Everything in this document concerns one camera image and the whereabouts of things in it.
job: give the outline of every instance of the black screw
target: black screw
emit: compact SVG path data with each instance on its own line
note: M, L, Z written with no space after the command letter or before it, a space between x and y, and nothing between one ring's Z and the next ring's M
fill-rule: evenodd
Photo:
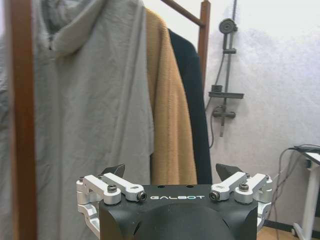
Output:
M212 191L212 192L210 192L210 194L209 194L209 198L210 198L211 200L213 200L213 201L219 201L219 199L220 199L220 194L219 194L218 192L216 192L216 191Z
M139 201L139 202L144 202L146 199L147 199L147 193L142 191L142 192L139 192L138 195L136 196L136 199Z
M248 184L246 184L246 183L241 183L241 184L239 185L239 190L242 191L242 192L247 192L247 191L249 190Z
M117 191L117 186L116 185L114 185L114 184L110 184L110 185L108 185L108 193L115 193L116 191Z

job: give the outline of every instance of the gray fleece jacket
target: gray fleece jacket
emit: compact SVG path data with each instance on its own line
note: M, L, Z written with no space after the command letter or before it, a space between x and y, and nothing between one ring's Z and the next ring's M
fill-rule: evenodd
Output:
M39 240L93 240L76 181L124 163L150 183L153 119L141 0L33 0ZM8 96L0 44L0 240L11 239Z

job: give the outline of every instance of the wooden pole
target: wooden pole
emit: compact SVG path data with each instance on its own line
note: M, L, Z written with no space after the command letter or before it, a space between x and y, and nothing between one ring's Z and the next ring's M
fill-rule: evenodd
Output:
M174 10L176 10L178 13L180 13L181 15L185 16L187 19L189 19L190 21L194 22L195 24L197 24L200 27L205 26L205 23L203 23L199 18L197 18L196 16L192 15L190 12L188 12L186 9L184 9L182 6L180 6L178 3L176 3L173 0L161 0L162 2L164 2L165 4L167 4L168 6L170 6L171 8L173 8Z
M202 70L202 89L205 90L206 70L207 70L207 56L208 56L208 42L209 42L209 27L210 27L210 8L211 4L208 0L201 3L200 20L204 23L199 29L198 40L198 54L200 58Z
M14 240L37 239L32 1L5 0Z

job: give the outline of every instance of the white wall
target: white wall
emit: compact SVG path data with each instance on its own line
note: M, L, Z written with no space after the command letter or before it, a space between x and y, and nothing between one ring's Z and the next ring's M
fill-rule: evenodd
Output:
M3 6L3 0L0 0L0 35L4 32L4 6Z
M199 16L201 0L176 2ZM221 58L223 36L218 25L231 17L233 5L233 0L210 2L206 102ZM198 28L194 24L159 0L144 3L162 16L169 28L197 46ZM304 143L320 144L319 9L318 0L238 1L239 31L234 41L238 53L232 60L229 90L245 93L245 97L228 101L228 109L235 111L237 117L226 121L223 138L219 137L220 120L214 121L212 168L224 163L251 174L275 176L283 149ZM225 74L221 77L220 83L224 83ZM220 103L214 100L211 107ZM293 172L278 201L279 222L300 223L302 219L309 177L303 163ZM219 177L213 174L218 182Z

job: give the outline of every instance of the wooden floor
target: wooden floor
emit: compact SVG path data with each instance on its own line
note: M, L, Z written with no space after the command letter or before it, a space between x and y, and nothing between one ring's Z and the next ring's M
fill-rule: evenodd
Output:
M269 227L264 227L258 233L256 238L257 240L277 240L276 230ZM279 240L299 240L297 237L294 237L291 232L279 230Z

